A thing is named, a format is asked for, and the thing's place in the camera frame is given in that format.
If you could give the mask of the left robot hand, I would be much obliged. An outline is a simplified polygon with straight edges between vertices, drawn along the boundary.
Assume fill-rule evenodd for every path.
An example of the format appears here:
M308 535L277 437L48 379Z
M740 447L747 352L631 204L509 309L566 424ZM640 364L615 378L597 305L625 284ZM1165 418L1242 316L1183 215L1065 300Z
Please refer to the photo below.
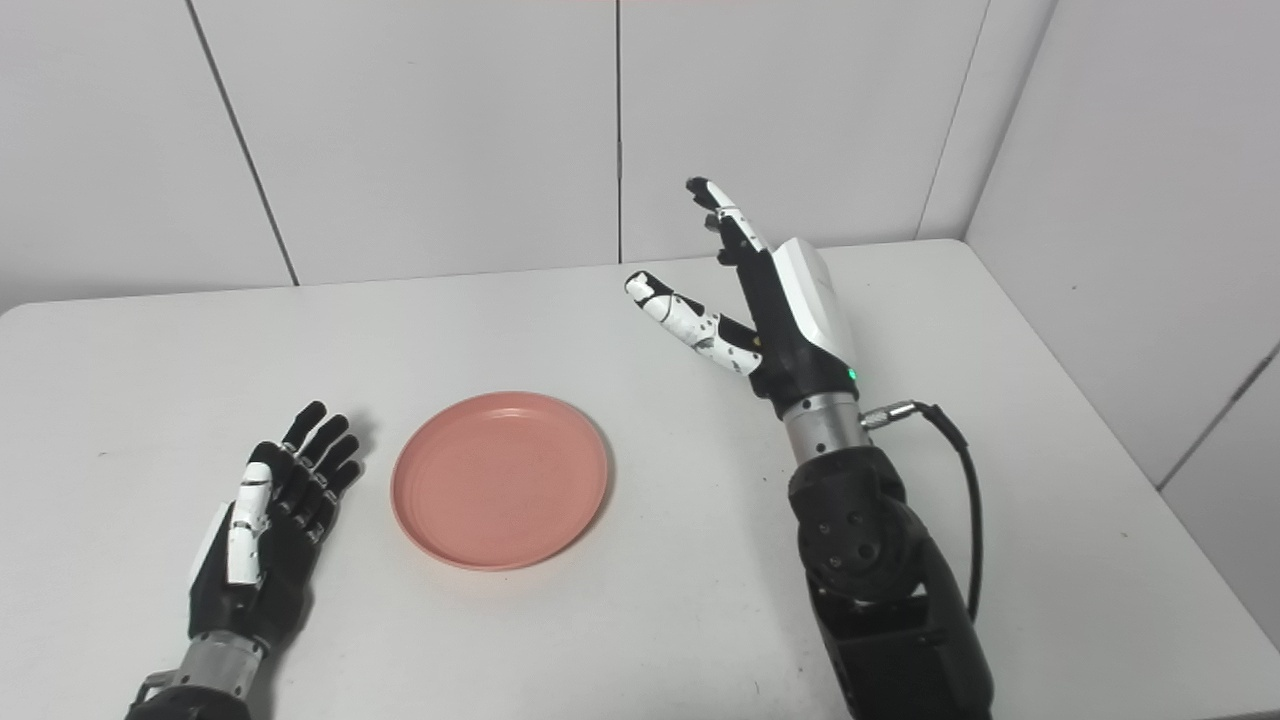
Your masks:
M320 401L253 448L195 571L191 639L230 633L270 651L298 633L323 544L362 473L358 448L349 419Z

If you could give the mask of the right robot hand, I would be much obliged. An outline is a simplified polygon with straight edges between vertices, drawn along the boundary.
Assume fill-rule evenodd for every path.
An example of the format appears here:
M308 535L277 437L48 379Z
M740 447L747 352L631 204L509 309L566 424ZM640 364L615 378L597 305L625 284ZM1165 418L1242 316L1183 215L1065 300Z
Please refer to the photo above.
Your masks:
M799 238L772 247L730 196L707 177L686 181L705 225L719 236L721 265L733 269L753 324L713 313L650 272L623 287L650 319L695 354L748 379L777 416L812 396L859 400L852 346L835 324L835 295L814 249Z

